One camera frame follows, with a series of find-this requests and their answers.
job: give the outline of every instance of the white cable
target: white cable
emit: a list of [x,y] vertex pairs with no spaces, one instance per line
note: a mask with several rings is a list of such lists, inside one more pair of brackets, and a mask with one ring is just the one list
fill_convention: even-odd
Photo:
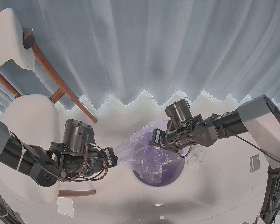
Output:
[[22,141],[20,141],[20,143],[21,143],[21,147],[22,147],[22,153],[21,153],[21,157],[20,157],[20,159],[19,159],[19,162],[18,162],[18,167],[17,167],[16,171],[18,171],[18,170],[19,170],[19,167],[20,167],[20,164],[21,164],[21,161],[22,161],[23,155],[24,155],[24,153],[26,152],[26,149],[24,148]]
[[6,216],[9,214],[8,205],[6,205],[6,209],[7,209],[7,214],[6,214],[6,215],[1,215],[0,218],[6,217]]

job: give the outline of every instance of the chair seat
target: chair seat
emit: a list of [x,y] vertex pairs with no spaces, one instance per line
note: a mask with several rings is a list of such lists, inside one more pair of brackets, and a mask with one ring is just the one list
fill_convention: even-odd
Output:
[[[11,102],[1,121],[26,144],[48,150],[60,141],[59,115],[52,101],[43,95],[25,95]],[[0,163],[0,179],[9,189],[38,203],[52,203],[59,193],[59,181],[51,187],[36,184],[31,177]]]

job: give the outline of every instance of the wooden chair leg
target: wooden chair leg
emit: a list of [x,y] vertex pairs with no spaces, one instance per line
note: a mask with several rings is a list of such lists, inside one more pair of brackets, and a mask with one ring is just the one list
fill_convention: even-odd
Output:
[[95,195],[96,190],[92,191],[66,191],[66,190],[59,190],[58,197],[65,198],[65,197],[81,197],[81,196],[90,196]]
[[15,98],[22,96],[1,74],[0,82],[3,86],[7,88],[7,90],[9,90],[15,96]]
[[64,94],[65,94],[65,92],[63,92],[62,89],[59,88],[59,89],[50,97],[50,100],[55,104]]
[[61,90],[66,93],[69,98],[83,111],[94,123],[97,122],[97,119],[89,112],[89,110],[83,105],[79,98],[72,92],[68,85],[63,81],[59,76],[50,62],[47,60],[43,52],[40,50],[39,46],[34,43],[32,46],[35,59],[43,67],[43,69],[49,74],[49,76],[56,82],[56,84],[61,88]]

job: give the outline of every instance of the white cushion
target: white cushion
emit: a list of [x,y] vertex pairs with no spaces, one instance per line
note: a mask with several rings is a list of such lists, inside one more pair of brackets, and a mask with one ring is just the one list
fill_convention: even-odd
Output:
[[[26,144],[48,150],[51,142],[60,141],[59,115],[52,101],[43,95],[25,95],[11,102],[1,121]],[[15,193],[39,203],[56,201],[59,181],[42,187],[33,179],[0,163],[0,179]]]
[[0,12],[0,30],[0,66],[13,59],[23,69],[34,70],[34,53],[24,48],[22,26],[11,8]]

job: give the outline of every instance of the curtain fold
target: curtain fold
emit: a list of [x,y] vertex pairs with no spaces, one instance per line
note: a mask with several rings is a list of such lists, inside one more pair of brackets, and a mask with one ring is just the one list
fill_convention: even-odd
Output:
[[[280,102],[280,2],[263,0],[0,0],[12,8],[73,92],[98,109],[113,93],[129,104],[147,90],[162,105],[176,90]],[[0,73],[22,94],[58,86],[36,63]],[[0,110],[13,96],[0,85]],[[74,104],[63,96],[66,109]]]

